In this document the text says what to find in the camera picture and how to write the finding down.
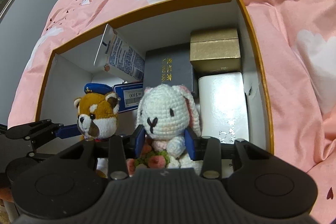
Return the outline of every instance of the plush toy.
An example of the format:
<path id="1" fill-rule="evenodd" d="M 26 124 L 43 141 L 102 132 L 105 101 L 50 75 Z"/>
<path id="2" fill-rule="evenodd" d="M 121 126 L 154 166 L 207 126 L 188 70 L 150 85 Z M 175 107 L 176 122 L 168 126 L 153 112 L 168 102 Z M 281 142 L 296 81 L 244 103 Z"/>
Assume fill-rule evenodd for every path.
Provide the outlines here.
<path id="1" fill-rule="evenodd" d="M 107 139 L 118 126 L 118 95 L 108 85 L 90 83 L 84 87 L 85 96 L 75 99 L 78 110 L 77 127 L 86 137 Z"/>
<path id="2" fill-rule="evenodd" d="M 189 90 L 182 85 L 147 88 L 139 103 L 136 126 L 142 124 L 156 152 L 167 151 L 167 168 L 191 168 L 200 173 L 202 161 L 192 161 L 185 151 L 184 130 L 201 135 L 199 114 Z"/>

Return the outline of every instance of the screw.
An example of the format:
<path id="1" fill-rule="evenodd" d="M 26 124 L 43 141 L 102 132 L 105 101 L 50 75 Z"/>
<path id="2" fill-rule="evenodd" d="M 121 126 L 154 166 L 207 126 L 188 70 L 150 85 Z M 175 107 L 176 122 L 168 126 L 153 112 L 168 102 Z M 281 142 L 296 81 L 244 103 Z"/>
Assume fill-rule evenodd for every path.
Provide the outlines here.
<path id="1" fill-rule="evenodd" d="M 127 174 L 124 171 L 114 171 L 110 174 L 111 179 L 122 180 L 127 178 Z"/>
<path id="2" fill-rule="evenodd" d="M 206 179 L 217 179 L 219 178 L 219 173 L 214 170 L 208 170 L 203 173 L 203 177 Z"/>

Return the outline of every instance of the box lid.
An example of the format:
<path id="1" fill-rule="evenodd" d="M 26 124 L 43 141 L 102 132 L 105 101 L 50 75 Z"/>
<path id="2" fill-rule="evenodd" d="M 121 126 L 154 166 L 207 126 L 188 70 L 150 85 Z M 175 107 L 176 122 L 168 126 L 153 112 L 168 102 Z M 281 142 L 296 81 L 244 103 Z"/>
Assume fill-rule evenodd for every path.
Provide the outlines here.
<path id="1" fill-rule="evenodd" d="M 240 58 L 237 39 L 197 42 L 190 45 L 190 61 L 226 58 Z"/>
<path id="2" fill-rule="evenodd" d="M 190 34 L 190 43 L 238 38 L 237 29 L 211 29 L 194 31 Z"/>

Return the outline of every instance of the blue hat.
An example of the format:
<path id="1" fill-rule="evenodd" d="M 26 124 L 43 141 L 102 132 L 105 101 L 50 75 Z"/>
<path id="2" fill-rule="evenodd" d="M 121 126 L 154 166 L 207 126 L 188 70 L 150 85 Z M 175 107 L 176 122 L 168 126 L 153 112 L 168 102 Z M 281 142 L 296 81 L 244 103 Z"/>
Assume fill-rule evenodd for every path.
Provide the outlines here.
<path id="1" fill-rule="evenodd" d="M 113 87 L 98 83 L 88 83 L 84 87 L 84 92 L 86 94 L 93 92 L 105 95 L 111 91 L 113 91 Z"/>

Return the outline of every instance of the red panda plush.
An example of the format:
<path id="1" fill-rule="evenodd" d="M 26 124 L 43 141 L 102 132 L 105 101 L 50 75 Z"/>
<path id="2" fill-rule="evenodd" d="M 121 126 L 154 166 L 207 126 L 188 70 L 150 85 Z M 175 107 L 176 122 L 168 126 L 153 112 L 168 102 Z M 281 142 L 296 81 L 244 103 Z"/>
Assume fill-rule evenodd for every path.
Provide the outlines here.
<path id="1" fill-rule="evenodd" d="M 118 95 L 111 87 L 102 84 L 87 84 L 85 95 L 75 99 L 78 110 L 77 127 L 86 137 L 107 139 L 115 134 L 118 126 Z"/>

